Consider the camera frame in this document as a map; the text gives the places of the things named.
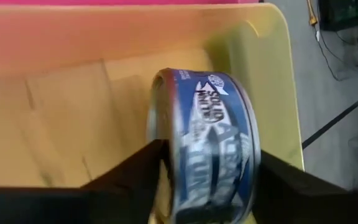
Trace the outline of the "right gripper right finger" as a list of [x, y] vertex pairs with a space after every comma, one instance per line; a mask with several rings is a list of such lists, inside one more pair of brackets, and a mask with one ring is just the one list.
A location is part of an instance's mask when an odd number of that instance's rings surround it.
[[358, 191], [263, 151], [253, 214], [258, 224], [358, 224]]

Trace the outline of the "yellow plastic tray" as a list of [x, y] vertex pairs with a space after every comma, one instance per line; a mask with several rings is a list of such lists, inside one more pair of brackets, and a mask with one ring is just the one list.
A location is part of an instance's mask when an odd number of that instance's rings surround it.
[[277, 6], [0, 5], [0, 187], [81, 187], [137, 153], [164, 68], [233, 75], [262, 149], [304, 168]]

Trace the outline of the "pink plastic tray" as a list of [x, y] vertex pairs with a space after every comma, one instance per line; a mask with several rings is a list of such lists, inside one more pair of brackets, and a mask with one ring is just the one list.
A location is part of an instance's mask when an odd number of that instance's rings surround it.
[[236, 4], [258, 3], [264, 0], [0, 0], [0, 4], [44, 6], [112, 6], [167, 4]]

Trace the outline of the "blue albacore tuna can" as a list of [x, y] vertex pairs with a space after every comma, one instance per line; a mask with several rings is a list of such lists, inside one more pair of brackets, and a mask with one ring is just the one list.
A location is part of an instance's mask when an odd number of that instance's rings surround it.
[[246, 91], [222, 72], [165, 68], [154, 77], [149, 141], [164, 143], [157, 224], [244, 224], [261, 148]]

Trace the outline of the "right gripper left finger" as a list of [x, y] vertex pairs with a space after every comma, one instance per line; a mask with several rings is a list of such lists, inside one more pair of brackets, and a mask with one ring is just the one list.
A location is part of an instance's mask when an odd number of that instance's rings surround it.
[[0, 224], [147, 224], [167, 150], [154, 140], [81, 187], [0, 187]]

